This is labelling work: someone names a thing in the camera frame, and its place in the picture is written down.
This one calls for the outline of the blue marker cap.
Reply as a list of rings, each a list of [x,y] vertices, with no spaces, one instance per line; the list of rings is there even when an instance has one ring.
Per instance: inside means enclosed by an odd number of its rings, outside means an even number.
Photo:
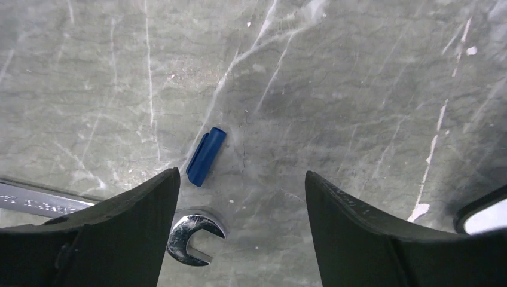
[[[203,185],[226,136],[226,132],[217,127],[203,135],[186,168],[188,180],[193,185]]]

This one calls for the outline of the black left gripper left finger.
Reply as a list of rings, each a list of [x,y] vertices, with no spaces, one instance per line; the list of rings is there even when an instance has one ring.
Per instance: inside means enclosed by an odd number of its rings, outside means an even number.
[[[2,286],[156,286],[181,184],[167,169],[41,225],[1,229]]]

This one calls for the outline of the white whiteboard black frame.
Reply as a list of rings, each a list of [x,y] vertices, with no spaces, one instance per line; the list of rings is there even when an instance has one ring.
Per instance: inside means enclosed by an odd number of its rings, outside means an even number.
[[[469,203],[454,217],[458,234],[480,234],[506,229],[506,185]]]

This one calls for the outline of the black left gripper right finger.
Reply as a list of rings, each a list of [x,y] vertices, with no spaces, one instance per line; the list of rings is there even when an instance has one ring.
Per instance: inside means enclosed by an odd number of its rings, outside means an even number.
[[[323,286],[505,286],[506,230],[465,235],[397,218],[305,177]]]

